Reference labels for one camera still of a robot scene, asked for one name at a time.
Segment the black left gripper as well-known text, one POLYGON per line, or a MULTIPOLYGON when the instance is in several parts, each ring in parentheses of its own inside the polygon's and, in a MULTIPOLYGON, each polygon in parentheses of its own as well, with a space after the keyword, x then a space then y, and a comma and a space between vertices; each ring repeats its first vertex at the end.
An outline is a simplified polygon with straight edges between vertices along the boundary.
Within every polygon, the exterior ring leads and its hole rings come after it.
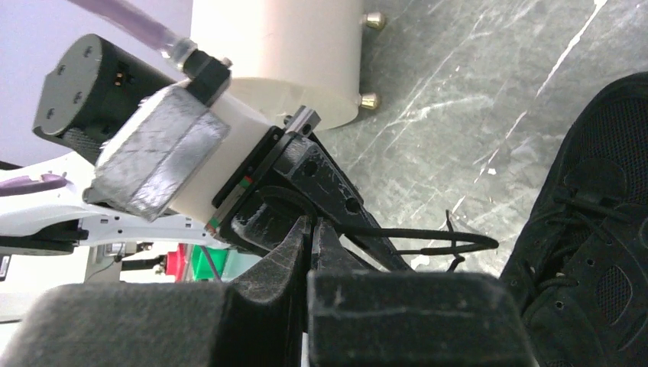
POLYGON ((216 240, 267 254, 300 218, 311 236, 321 219, 377 228, 345 173, 314 135, 321 118, 301 106, 273 127, 213 198, 206 231, 216 240))

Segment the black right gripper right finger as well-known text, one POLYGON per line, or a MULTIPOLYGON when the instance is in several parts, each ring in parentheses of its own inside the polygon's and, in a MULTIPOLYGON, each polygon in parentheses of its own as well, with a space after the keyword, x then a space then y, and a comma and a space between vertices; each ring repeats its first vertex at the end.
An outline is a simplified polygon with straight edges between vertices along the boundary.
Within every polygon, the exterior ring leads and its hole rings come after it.
POLYGON ((307 277, 312 366, 533 366, 512 297, 489 274, 364 269, 318 221, 307 277))

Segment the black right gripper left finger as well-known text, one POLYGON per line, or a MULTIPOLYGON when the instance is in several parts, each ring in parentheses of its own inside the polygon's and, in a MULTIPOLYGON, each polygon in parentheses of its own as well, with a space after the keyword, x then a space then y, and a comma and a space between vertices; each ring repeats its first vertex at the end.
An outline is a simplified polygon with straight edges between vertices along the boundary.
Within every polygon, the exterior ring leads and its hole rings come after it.
POLYGON ((297 366, 301 359, 301 217, 233 281, 88 283, 40 296, 3 366, 297 366))

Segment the black shoelace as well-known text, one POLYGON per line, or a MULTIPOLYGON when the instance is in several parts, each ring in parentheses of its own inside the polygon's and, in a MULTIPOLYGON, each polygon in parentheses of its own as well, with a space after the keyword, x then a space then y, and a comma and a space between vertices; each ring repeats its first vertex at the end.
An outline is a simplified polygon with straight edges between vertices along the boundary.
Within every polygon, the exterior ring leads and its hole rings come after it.
POLYGON ((448 242, 445 247, 424 247, 417 249, 396 249, 391 252, 396 256, 422 255, 427 257, 451 255, 452 262, 447 272, 454 272, 464 263, 466 253, 498 249, 500 243, 487 235, 471 232, 457 232, 451 221, 448 210, 445 211, 445 230, 441 229, 408 229, 408 228, 374 228, 338 224, 334 226, 343 235, 379 239, 414 239, 448 242))

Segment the black shoe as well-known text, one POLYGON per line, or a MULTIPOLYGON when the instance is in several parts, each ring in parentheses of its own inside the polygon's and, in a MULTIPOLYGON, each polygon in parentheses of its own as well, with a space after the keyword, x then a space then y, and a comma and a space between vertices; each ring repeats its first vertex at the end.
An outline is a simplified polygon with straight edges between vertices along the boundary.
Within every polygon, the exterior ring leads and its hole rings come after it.
POLYGON ((647 364, 647 74, 566 133, 501 273, 541 366, 647 364))

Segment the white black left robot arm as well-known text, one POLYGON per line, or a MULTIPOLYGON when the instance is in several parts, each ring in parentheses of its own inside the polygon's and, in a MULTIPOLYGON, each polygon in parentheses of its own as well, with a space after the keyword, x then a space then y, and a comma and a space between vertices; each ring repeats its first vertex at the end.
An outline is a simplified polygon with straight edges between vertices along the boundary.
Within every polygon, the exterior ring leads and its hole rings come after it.
POLYGON ((1 252, 68 255, 80 246, 175 242, 265 256, 308 216, 391 271, 407 263, 316 139, 301 107, 286 127, 222 90, 227 69, 189 41, 175 83, 106 39, 75 41, 45 77, 33 124, 68 148, 1 172, 1 252), (208 72, 221 88, 208 95, 208 72))

